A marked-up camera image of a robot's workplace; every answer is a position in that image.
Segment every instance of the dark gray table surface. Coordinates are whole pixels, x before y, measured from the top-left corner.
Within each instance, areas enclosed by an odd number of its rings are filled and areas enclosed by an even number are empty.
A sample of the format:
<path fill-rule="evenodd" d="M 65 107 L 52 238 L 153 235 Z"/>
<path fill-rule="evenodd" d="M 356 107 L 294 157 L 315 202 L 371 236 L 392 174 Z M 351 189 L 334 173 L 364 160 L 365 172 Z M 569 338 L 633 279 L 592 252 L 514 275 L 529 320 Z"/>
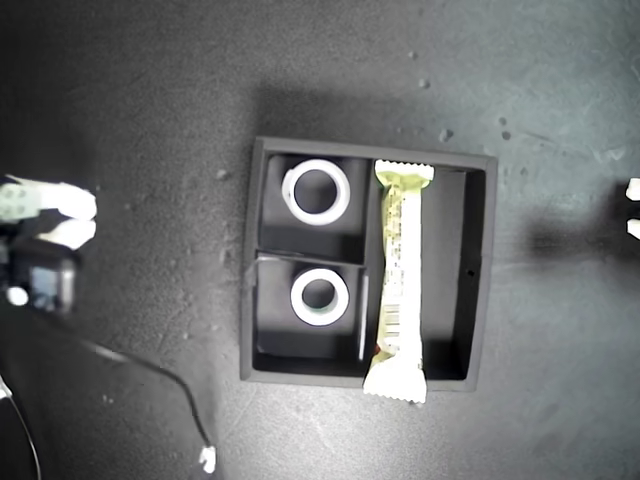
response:
<path fill-rule="evenodd" d="M 4 1 L 0 162 L 98 190 L 74 324 L 188 379 L 220 478 L 639 479 L 639 25 L 636 0 Z M 257 134 L 500 158 L 477 392 L 240 382 Z M 187 477 L 172 384 L 0 316 L 46 479 Z"/>

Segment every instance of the black tray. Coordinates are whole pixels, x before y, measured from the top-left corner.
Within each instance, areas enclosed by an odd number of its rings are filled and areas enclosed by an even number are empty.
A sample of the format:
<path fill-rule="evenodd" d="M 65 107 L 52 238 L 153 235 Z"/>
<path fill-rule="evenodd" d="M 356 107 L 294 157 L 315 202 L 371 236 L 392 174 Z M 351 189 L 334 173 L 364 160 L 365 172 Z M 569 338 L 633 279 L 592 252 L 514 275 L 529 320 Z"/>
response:
<path fill-rule="evenodd" d="M 311 158 L 345 172 L 351 201 L 327 226 L 297 220 L 280 192 L 285 173 Z M 255 144 L 247 209 L 241 378 L 361 387 L 376 343 L 384 253 L 382 189 L 374 161 L 426 163 L 434 181 L 422 202 L 422 341 L 430 390 L 474 390 L 491 272 L 497 159 L 280 138 Z M 297 318 L 295 276 L 335 270 L 350 291 L 328 327 Z"/>

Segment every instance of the plastic ring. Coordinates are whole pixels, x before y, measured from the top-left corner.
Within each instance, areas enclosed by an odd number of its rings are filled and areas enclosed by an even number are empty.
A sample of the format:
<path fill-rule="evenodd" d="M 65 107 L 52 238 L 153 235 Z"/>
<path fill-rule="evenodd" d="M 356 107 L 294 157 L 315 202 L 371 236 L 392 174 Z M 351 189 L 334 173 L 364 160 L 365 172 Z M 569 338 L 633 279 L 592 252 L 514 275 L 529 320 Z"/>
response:
<path fill-rule="evenodd" d="M 333 205 L 324 212 L 309 213 L 298 205 L 295 189 L 302 175 L 316 170 L 324 172 L 331 177 L 336 185 L 336 199 Z M 338 220 L 347 210 L 349 200 L 351 199 L 351 187 L 349 186 L 347 176 L 340 167 L 335 163 L 316 158 L 296 165 L 285 174 L 284 180 L 282 181 L 282 197 L 293 216 L 301 222 L 313 226 L 329 225 Z"/>
<path fill-rule="evenodd" d="M 325 280 L 333 286 L 333 299 L 326 307 L 312 308 L 302 299 L 302 293 L 311 282 Z M 333 270 L 315 268 L 302 273 L 291 287 L 291 306 L 298 318 L 314 327 L 326 327 L 336 322 L 349 306 L 349 290 L 344 280 Z"/>

